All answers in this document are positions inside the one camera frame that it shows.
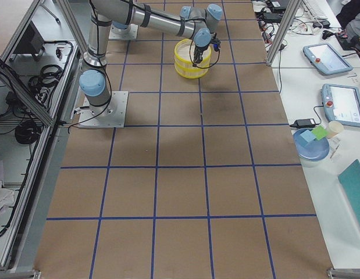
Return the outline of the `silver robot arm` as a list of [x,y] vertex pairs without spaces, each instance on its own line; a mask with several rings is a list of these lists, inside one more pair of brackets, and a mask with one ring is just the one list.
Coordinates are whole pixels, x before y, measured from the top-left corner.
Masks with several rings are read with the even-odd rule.
[[194,50],[190,61],[194,67],[200,66],[203,53],[210,45],[216,51],[220,47],[216,29],[223,10],[213,3],[205,9],[185,6],[179,15],[152,9],[137,1],[90,1],[90,7],[91,28],[79,85],[89,102],[93,118],[98,120],[106,120],[116,113],[111,82],[106,73],[106,51],[112,23],[116,22],[120,28],[135,24],[191,40]]

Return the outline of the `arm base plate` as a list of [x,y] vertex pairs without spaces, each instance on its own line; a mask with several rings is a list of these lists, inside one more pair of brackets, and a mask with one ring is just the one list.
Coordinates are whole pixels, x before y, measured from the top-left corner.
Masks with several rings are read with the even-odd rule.
[[109,40],[111,41],[131,41],[136,40],[138,34],[138,25],[130,24],[128,26],[111,25]]
[[129,93],[127,91],[113,91],[112,98],[105,109],[105,106],[95,107],[89,104],[87,97],[84,97],[84,106],[80,112],[78,128],[123,128],[125,124],[126,109]]

